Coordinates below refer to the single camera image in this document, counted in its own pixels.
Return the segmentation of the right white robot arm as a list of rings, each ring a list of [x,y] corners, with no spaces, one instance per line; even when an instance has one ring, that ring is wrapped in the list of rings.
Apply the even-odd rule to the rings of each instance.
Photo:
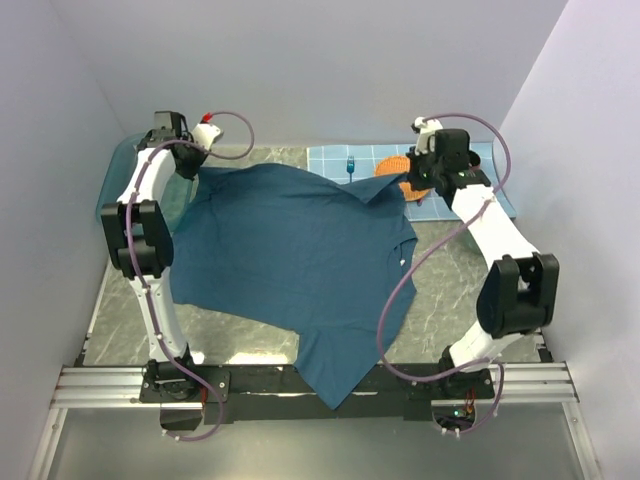
[[[437,375],[439,390],[460,398],[472,371],[484,368],[510,344],[551,323],[560,266],[517,229],[480,169],[463,129],[445,129],[436,120],[418,120],[415,146],[407,153],[414,191],[432,190],[465,224],[488,273],[476,301],[476,321],[443,354],[450,365]]]

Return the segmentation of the blue t shirt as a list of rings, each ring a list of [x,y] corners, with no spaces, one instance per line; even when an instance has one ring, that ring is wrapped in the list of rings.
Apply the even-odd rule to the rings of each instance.
[[[416,295],[400,180],[338,184],[274,163],[202,169],[173,235],[174,301],[297,333],[296,369],[337,408]]]

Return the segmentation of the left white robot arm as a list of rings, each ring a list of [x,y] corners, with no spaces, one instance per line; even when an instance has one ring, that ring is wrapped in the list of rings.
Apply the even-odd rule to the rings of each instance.
[[[109,256],[137,298],[149,342],[143,386],[178,402],[197,393],[199,378],[170,292],[174,246],[160,201],[174,175],[191,181],[222,131],[205,115],[193,128],[173,111],[154,114],[154,127],[136,147],[136,164],[123,193],[101,208]]]

